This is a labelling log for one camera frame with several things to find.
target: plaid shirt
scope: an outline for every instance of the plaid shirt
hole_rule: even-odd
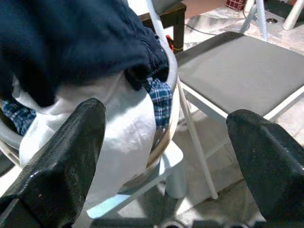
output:
[[[172,91],[167,83],[161,82],[152,76],[141,81],[141,84],[149,93],[154,106],[154,115],[157,128],[167,128],[169,125]],[[3,113],[14,123],[17,132],[25,135],[29,126],[36,117],[36,112],[17,102],[16,100],[1,101]]]
[[[143,87],[154,105],[154,115],[156,128],[167,128],[169,125],[172,97],[171,88],[166,82],[161,82],[158,78],[149,77],[142,82]]]
[[[10,101],[1,100],[1,109],[3,114],[15,124],[17,132],[21,135],[25,135],[36,117],[34,110],[23,106],[14,99]]]

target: chair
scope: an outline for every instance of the chair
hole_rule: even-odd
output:
[[[147,0],[156,33],[163,40],[165,33],[159,14],[176,2]],[[255,38],[225,32],[179,53],[177,61],[180,104],[211,196],[216,199],[206,157],[228,140],[205,156],[185,97],[224,126],[228,114],[240,108],[274,120],[303,97],[304,57]]]

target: black plastic part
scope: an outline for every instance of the black plastic part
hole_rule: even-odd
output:
[[[7,173],[15,165],[0,151],[0,177]]]
[[[13,199],[0,215],[0,228],[41,228],[19,199]]]
[[[105,123],[100,101],[81,103],[0,199],[0,213],[18,198],[44,228],[73,224],[92,183]]]
[[[257,222],[254,228],[300,228],[304,227],[304,221],[272,221]]]
[[[227,118],[246,183],[270,220],[304,220],[304,149],[282,127],[248,111]]]

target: gray chair seat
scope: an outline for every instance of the gray chair seat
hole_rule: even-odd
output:
[[[181,81],[227,114],[266,115],[304,86],[304,57],[225,32],[177,55]]]

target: white cloth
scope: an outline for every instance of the white cloth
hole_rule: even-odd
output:
[[[104,143],[87,196],[87,209],[113,196],[124,183],[145,171],[156,130],[153,103],[144,89],[134,91],[123,73],[94,81],[94,85],[63,86],[56,103],[47,108],[39,107],[23,91],[15,89],[14,96],[37,112],[20,145],[21,166],[46,144],[82,101],[95,97],[106,106]]]

